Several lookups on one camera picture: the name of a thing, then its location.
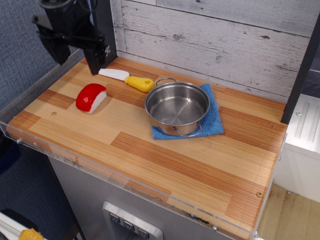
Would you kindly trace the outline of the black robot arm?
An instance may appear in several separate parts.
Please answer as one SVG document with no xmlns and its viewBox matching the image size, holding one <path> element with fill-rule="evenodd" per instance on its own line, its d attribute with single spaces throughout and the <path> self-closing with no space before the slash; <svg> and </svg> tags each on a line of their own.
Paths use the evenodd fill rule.
<svg viewBox="0 0 320 240">
<path fill-rule="evenodd" d="M 110 46 L 106 35 L 91 21 L 95 11 L 86 0 L 40 0 L 45 14 L 34 15 L 32 23 L 45 49 L 58 64 L 71 55 L 70 46 L 83 50 L 92 75 L 107 66 Z"/>
</svg>

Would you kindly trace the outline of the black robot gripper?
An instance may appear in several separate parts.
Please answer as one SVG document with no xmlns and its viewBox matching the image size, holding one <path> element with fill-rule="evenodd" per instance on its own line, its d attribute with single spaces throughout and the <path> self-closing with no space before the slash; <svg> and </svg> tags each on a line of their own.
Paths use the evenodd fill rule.
<svg viewBox="0 0 320 240">
<path fill-rule="evenodd" d="M 63 65 L 71 51 L 69 46 L 83 49 L 92 75 L 106 67 L 105 34 L 92 23 L 92 7 L 87 0 L 39 0 L 45 11 L 32 22 L 38 36 L 55 62 Z"/>
</svg>

